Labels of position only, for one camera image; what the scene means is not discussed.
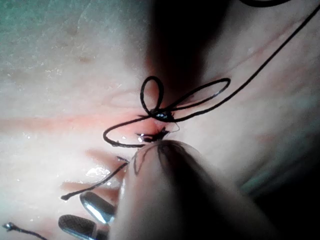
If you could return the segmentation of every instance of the skin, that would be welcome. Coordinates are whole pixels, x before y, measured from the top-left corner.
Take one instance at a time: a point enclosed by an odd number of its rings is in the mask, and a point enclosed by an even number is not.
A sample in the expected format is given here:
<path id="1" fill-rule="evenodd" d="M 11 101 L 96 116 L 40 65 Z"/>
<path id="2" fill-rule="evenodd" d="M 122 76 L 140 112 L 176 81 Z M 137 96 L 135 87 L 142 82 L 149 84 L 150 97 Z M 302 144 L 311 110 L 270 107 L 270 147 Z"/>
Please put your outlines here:
<path id="1" fill-rule="evenodd" d="M 102 133 L 145 114 L 139 91 L 147 76 L 164 79 L 164 104 L 194 86 L 231 78 L 223 94 L 197 110 L 210 107 L 248 79 L 318 1 L 295 0 L 271 8 L 230 2 L 221 30 L 199 53 L 202 67 L 186 86 L 180 82 L 178 90 L 170 82 L 179 77 L 162 68 L 151 51 L 151 1 L 0 4 L 5 6 L 0 8 L 0 199 L 5 206 L 0 220 L 48 239 L 71 240 L 58 229 L 59 216 L 91 217 L 77 197 L 67 203 L 59 198 L 114 171 L 122 163 L 116 156 L 131 159 L 135 154 L 136 149 L 106 144 Z M 208 172 L 221 171 L 253 197 L 312 168 L 319 159 L 319 21 L 318 13 L 232 100 L 180 122 L 180 131 L 167 139 L 197 149 Z M 156 88 L 150 87 L 147 99 L 151 109 Z M 174 117 L 195 110 L 181 110 Z M 158 126 L 152 120 L 140 122 L 110 137 L 125 136 L 129 142 L 135 133 L 152 133 Z M 124 174 L 95 192 L 115 204 Z M 0 236 L 13 240 L 21 235 L 3 230 Z"/>

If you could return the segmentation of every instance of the pale skin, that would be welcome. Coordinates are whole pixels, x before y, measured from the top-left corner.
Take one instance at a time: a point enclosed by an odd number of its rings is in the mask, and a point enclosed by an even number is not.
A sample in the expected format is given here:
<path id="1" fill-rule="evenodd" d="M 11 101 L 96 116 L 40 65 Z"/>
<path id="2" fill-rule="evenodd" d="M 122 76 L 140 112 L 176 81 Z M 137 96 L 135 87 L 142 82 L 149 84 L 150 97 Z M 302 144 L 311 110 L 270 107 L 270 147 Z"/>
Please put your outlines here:
<path id="1" fill-rule="evenodd" d="M 89 214 L 77 197 L 65 203 L 60 196 L 113 172 L 120 164 L 116 156 L 131 159 L 137 149 L 112 147 L 102 133 L 145 114 L 141 84 L 150 75 L 163 76 L 148 55 L 152 2 L 39 2 L 0 2 L 0 221 L 52 240 L 74 239 L 58 229 L 59 216 Z M 232 82 L 196 110 L 237 89 L 317 5 L 295 0 L 250 8 L 232 2 L 214 46 L 209 43 L 202 55 L 205 65 L 196 85 L 221 78 Z M 303 171 L 301 165 L 296 171 L 297 163 L 311 168 L 315 157 L 304 156 L 316 156 L 319 141 L 319 22 L 318 13 L 234 98 L 180 122 L 180 131 L 166 138 L 197 149 L 209 172 L 220 170 L 249 195 L 272 189 L 263 183 L 278 186 L 297 176 Z M 165 102 L 171 103 L 177 96 L 164 87 Z M 148 94 L 154 104 L 157 94 Z M 134 138 L 156 124 L 141 122 L 111 137 Z M 116 204 L 123 175 L 95 192 Z M 13 240 L 20 233 L 3 230 L 0 236 Z"/>

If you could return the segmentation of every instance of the gloved finger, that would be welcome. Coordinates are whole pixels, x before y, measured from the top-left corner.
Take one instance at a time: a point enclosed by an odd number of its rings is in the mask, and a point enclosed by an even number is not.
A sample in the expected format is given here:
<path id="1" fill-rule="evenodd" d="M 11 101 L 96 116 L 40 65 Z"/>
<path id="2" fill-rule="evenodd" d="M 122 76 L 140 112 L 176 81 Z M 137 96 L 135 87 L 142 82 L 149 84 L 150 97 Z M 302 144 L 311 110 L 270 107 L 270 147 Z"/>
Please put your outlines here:
<path id="1" fill-rule="evenodd" d="M 208 174 L 200 159 L 177 141 L 141 148 L 124 177 L 109 239 L 276 239 L 255 204 L 218 172 Z"/>

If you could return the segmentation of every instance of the finger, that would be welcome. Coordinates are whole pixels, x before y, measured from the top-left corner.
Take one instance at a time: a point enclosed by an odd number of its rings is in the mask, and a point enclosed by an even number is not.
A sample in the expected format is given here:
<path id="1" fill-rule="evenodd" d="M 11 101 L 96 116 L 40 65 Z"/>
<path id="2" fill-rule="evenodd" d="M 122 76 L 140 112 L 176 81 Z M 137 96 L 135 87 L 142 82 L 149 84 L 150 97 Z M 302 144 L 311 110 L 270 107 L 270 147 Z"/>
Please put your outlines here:
<path id="1" fill-rule="evenodd" d="M 109 239 L 275 239 L 254 203 L 218 173 L 207 174 L 200 160 L 177 141 L 141 148 L 124 177 Z"/>

